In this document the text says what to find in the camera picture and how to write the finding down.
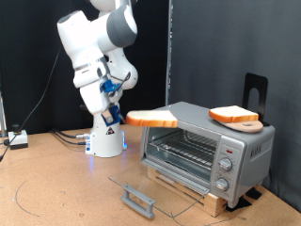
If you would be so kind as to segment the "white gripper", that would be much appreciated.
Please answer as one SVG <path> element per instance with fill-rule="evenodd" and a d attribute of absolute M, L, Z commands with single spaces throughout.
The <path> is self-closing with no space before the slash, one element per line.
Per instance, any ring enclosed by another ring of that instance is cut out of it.
<path fill-rule="evenodd" d="M 92 114 L 104 112 L 110 104 L 116 103 L 119 100 L 119 94 L 116 92 L 110 96 L 110 92 L 106 92 L 103 88 L 103 83 L 94 82 L 80 88 L 81 96 L 87 107 L 87 110 Z M 108 123 L 114 121 L 114 118 L 109 110 L 104 112 L 105 120 Z"/>

